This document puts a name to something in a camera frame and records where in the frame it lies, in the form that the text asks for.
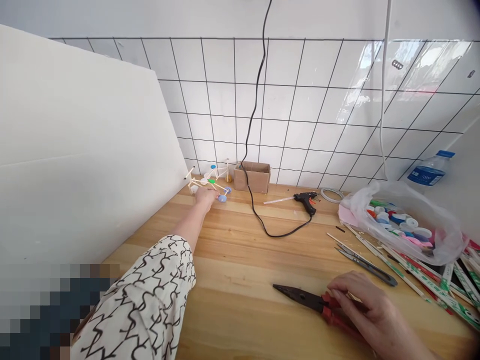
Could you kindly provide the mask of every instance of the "bottle label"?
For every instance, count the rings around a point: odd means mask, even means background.
[[[438,172],[428,171],[424,168],[416,167],[410,175],[408,175],[408,180],[413,181],[414,183],[433,186],[435,185],[445,174],[439,174]]]

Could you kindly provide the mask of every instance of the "blue bottle cap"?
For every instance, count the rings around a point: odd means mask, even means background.
[[[438,156],[443,156],[444,158],[453,158],[455,153],[451,151],[440,150],[436,153]]]

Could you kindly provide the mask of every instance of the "black and white patterned fabric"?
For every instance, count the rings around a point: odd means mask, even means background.
[[[195,281],[189,244],[180,236],[165,236],[100,299],[70,358],[174,359]]]

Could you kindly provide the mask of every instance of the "black power cord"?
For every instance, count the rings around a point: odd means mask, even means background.
[[[295,229],[293,229],[292,231],[288,232],[288,233],[285,233],[283,235],[271,235],[269,234],[269,232],[267,231],[267,228],[265,227],[265,224],[264,224],[264,221],[262,220],[262,218],[257,214],[257,212],[255,211],[255,207],[254,207],[254,195],[252,194],[252,190],[250,189],[250,184],[249,184],[249,175],[247,174],[247,171],[245,170],[245,167],[244,167],[244,161],[245,161],[245,158],[247,157],[247,154],[249,152],[249,148],[248,148],[248,143],[249,143],[249,136],[250,136],[250,129],[252,127],[252,120],[254,118],[254,114],[255,114],[255,110],[257,110],[257,96],[258,96],[258,93],[259,93],[259,80],[260,80],[260,73],[262,72],[262,68],[264,66],[264,62],[265,62],[265,57],[266,57],[266,52],[265,52],[265,24],[267,23],[267,17],[269,16],[269,11],[270,11],[270,5],[272,5],[272,0],[270,0],[270,2],[268,3],[268,8],[266,9],[266,14],[265,14],[265,20],[263,20],[263,30],[261,32],[261,42],[263,44],[263,57],[261,58],[261,63],[260,63],[260,68],[258,69],[258,75],[256,76],[256,84],[255,84],[255,106],[253,107],[253,111],[251,113],[251,116],[250,116],[250,123],[248,124],[248,132],[246,133],[246,140],[245,140],[245,156],[243,158],[243,160],[240,162],[241,164],[241,168],[243,169],[243,172],[245,173],[245,177],[246,177],[246,185],[248,186],[248,191],[250,192],[250,197],[251,197],[251,209],[253,210],[253,213],[256,215],[256,217],[258,218],[258,220],[260,220],[260,223],[261,223],[261,226],[263,227],[263,230],[265,231],[265,234],[267,234],[269,237],[271,238],[283,238],[283,237],[286,237],[288,235],[291,235],[293,234],[294,232],[296,232],[297,230],[303,228],[305,225],[309,224],[311,221],[312,221],[312,216],[310,216],[310,219],[303,223],[302,225],[296,227]]]

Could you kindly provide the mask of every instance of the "plastic water bottle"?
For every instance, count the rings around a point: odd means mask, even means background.
[[[435,156],[423,160],[408,175],[407,184],[423,194],[426,189],[435,185],[445,175],[450,166],[450,159],[454,155],[454,152],[440,150]]]

